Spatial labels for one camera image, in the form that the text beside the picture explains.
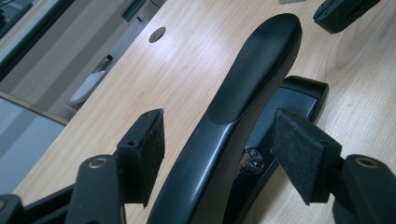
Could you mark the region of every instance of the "wooden table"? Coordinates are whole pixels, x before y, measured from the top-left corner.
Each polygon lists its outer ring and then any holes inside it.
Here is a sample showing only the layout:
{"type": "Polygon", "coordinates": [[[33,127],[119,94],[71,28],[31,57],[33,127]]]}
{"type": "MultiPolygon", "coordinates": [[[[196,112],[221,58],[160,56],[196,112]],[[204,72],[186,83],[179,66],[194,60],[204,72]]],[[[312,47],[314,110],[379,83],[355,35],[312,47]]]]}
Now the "wooden table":
{"type": "MultiPolygon", "coordinates": [[[[169,0],[15,190],[25,204],[74,183],[78,166],[111,154],[144,112],[164,108],[166,153],[148,207],[128,205],[130,223],[146,222],[177,155],[205,112],[248,36],[279,13],[296,14],[303,42],[290,75],[330,85],[318,126],[342,155],[379,159],[396,173],[396,2],[382,0],[338,35],[312,16],[321,1],[169,0]],[[166,33],[155,43],[150,35],[166,33]]],[[[281,169],[256,200],[246,223],[331,223],[332,199],[305,206],[281,169]]]]}

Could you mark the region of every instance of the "desk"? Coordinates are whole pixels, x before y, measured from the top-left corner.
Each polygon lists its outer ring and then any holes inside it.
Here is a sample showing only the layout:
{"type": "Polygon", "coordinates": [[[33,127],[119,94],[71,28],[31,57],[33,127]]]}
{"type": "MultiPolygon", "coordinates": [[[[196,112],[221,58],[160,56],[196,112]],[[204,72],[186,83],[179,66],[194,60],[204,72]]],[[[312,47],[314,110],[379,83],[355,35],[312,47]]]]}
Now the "desk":
{"type": "MultiPolygon", "coordinates": [[[[342,156],[368,155],[396,173],[396,2],[382,0],[338,35],[314,24],[320,3],[167,1],[15,193],[27,204],[74,183],[84,160],[113,153],[142,113],[162,107],[166,153],[156,185],[146,209],[141,204],[126,207],[130,223],[146,222],[163,181],[238,51],[263,21],[285,12],[300,18],[304,32],[290,75],[330,85],[318,126],[343,145],[342,156]],[[164,36],[149,43],[162,26],[164,36]]],[[[331,203],[305,206],[278,169],[246,223],[331,223],[331,203]]]]}

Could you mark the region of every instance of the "desk hole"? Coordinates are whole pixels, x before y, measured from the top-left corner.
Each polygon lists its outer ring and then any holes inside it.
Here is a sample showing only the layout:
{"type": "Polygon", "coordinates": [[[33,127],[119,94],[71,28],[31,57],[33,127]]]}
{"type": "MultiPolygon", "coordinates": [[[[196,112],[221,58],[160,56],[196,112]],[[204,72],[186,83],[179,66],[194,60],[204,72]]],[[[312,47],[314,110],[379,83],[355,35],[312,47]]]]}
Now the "desk hole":
{"type": "Polygon", "coordinates": [[[157,42],[163,35],[165,34],[166,28],[165,27],[160,27],[152,35],[149,37],[148,42],[154,43],[157,42]]]}

